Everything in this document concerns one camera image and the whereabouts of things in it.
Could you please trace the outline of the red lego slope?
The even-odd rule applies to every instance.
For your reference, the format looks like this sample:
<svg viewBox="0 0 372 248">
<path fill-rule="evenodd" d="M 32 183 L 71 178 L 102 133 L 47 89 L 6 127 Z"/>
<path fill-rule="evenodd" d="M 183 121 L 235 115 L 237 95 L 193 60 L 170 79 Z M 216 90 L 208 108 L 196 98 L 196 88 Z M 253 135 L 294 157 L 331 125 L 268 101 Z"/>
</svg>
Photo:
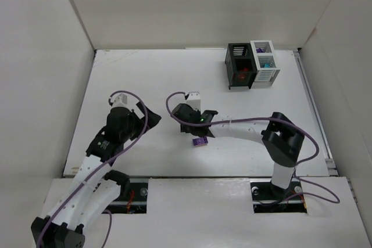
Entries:
<svg viewBox="0 0 372 248">
<path fill-rule="evenodd" d="M 240 69 L 239 70 L 239 73 L 241 73 L 241 74 L 248 74 L 249 73 L 249 69 L 248 68 Z"/>
</svg>

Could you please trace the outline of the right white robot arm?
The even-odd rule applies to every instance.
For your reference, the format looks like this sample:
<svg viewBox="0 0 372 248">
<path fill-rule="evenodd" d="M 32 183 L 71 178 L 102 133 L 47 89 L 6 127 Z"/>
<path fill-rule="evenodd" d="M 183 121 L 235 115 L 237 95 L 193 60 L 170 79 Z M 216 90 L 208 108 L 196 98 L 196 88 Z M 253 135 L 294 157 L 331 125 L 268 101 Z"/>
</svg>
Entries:
<svg viewBox="0 0 372 248">
<path fill-rule="evenodd" d="M 282 200 L 288 194 L 305 138 L 301 132 L 276 121 L 269 121 L 268 124 L 257 121 L 234 123 L 219 119 L 217 111 L 205 110 L 201 113 L 185 103 L 177 105 L 171 113 L 180 120 L 180 131 L 186 134 L 201 138 L 237 138 L 262 144 L 274 161 L 271 199 Z"/>
</svg>

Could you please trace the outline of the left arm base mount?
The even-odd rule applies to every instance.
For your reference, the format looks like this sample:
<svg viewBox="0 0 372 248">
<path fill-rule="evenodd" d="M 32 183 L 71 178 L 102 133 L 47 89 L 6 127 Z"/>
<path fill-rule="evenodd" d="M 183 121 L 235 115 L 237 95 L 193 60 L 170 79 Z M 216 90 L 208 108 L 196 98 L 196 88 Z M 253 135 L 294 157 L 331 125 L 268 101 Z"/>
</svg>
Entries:
<svg viewBox="0 0 372 248">
<path fill-rule="evenodd" d="M 129 189 L 121 189 L 120 196 L 106 210 L 112 214 L 146 214 L 148 181 L 131 182 Z"/>
</svg>

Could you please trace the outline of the purple lego plate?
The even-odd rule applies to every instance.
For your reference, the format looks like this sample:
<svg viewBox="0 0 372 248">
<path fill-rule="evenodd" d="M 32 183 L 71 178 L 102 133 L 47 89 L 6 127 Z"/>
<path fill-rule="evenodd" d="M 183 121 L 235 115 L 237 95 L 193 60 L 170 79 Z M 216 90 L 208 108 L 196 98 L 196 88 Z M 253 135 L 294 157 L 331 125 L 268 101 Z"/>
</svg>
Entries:
<svg viewBox="0 0 372 248">
<path fill-rule="evenodd" d="M 208 139 L 207 137 L 199 137 L 199 138 L 194 138 L 192 140 L 192 144 L 194 147 L 197 147 L 197 146 L 204 146 L 204 145 L 207 145 L 208 144 Z"/>
</svg>

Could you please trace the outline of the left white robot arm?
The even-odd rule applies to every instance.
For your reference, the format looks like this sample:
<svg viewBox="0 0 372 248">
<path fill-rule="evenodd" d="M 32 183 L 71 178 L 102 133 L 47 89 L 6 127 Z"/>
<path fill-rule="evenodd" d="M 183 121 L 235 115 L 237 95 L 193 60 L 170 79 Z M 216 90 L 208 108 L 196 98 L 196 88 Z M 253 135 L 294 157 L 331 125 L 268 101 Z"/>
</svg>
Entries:
<svg viewBox="0 0 372 248">
<path fill-rule="evenodd" d="M 37 247 L 83 247 L 90 225 L 122 191 L 130 188 L 130 177 L 112 169 L 115 155 L 125 150 L 127 141 L 135 142 L 156 126 L 161 116 L 141 102 L 138 117 L 125 101 L 117 100 L 106 124 L 90 143 L 82 165 L 66 194 L 46 217 L 37 217 L 31 232 Z"/>
</svg>

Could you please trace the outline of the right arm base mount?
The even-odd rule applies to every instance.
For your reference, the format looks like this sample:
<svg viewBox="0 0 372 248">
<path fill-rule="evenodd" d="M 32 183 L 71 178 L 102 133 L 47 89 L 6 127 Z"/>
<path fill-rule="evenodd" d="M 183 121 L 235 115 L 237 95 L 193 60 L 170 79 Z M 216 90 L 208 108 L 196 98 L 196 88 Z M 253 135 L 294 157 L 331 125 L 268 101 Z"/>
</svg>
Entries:
<svg viewBox="0 0 372 248">
<path fill-rule="evenodd" d="M 294 180 L 287 189 L 274 186 L 270 181 L 252 181 L 251 194 L 254 213 L 307 213 L 302 185 Z"/>
</svg>

